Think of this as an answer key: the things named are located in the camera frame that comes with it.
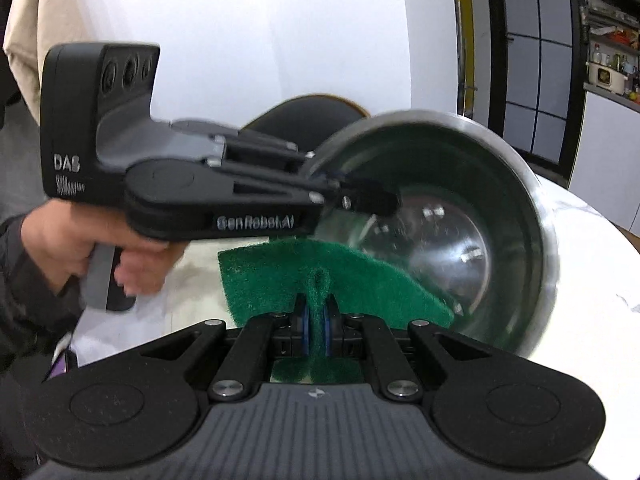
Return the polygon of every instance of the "beige cloth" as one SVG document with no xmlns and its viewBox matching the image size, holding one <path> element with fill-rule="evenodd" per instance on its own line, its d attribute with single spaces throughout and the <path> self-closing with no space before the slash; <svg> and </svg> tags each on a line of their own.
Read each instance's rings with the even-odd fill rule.
<svg viewBox="0 0 640 480">
<path fill-rule="evenodd" d="M 58 43 L 90 41 L 81 0 L 13 0 L 4 51 L 20 92 L 40 124 L 40 83 L 49 49 Z"/>
</svg>

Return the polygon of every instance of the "person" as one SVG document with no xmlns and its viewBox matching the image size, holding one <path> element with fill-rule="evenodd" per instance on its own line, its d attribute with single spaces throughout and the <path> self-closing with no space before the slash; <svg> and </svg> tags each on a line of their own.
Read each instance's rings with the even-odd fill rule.
<svg viewBox="0 0 640 480">
<path fill-rule="evenodd" d="M 43 380 L 57 342 L 82 313 L 79 278 L 97 243 L 122 247 L 114 278 L 130 296 L 159 292 L 186 244 L 149 240 L 123 213 L 49 200 L 0 226 L 0 478 L 36 466 L 22 400 Z"/>
</svg>

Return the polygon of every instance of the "wooden floor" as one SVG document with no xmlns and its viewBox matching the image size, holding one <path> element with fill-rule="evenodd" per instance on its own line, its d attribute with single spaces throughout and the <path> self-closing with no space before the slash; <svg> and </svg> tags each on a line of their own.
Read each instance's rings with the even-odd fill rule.
<svg viewBox="0 0 640 480">
<path fill-rule="evenodd" d="M 627 231 L 626 229 L 623 229 L 622 227 L 618 227 L 618 230 L 623 235 L 625 235 L 626 239 L 629 240 L 633 245 L 633 247 L 636 248 L 636 251 L 640 253 L 640 238 L 638 238 L 636 235 L 631 234 L 629 231 Z"/>
</svg>

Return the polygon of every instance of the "green cloth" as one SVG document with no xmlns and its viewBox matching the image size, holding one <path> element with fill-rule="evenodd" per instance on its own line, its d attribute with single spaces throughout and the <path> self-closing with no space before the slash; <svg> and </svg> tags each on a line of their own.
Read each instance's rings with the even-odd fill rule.
<svg viewBox="0 0 640 480">
<path fill-rule="evenodd" d="M 238 326 L 273 311 L 293 310 L 297 293 L 306 294 L 310 316 L 307 359 L 281 359 L 274 376 L 297 382 L 307 375 L 315 383 L 353 380 L 353 360 L 324 357 L 324 299 L 333 294 L 341 312 L 379 316 L 391 328 L 406 328 L 413 319 L 427 319 L 448 328 L 454 315 L 438 296 L 412 278 L 340 244 L 311 238 L 281 238 L 218 255 L 229 311 Z"/>
</svg>

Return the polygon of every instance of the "gray ribbed panel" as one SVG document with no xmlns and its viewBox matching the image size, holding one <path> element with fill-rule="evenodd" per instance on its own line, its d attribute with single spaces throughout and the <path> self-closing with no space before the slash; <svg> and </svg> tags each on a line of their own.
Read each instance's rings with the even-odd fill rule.
<svg viewBox="0 0 640 480">
<path fill-rule="evenodd" d="M 215 406 L 181 449 L 126 472 L 48 463 L 33 480 L 597 480 L 584 464 L 556 472 L 490 470 L 454 452 L 417 406 L 377 398 L 368 384 L 264 384 Z"/>
</svg>

